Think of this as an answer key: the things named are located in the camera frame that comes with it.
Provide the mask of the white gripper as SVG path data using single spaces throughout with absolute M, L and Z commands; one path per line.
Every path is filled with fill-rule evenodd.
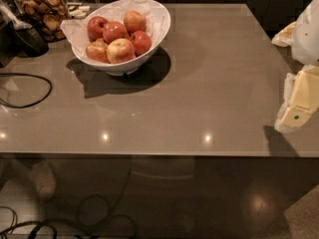
M 292 22 L 271 40 L 278 47 L 291 47 L 292 57 L 304 66 L 284 81 L 283 104 L 274 128 L 289 133 L 304 126 L 319 109 L 319 0 L 312 0 Z

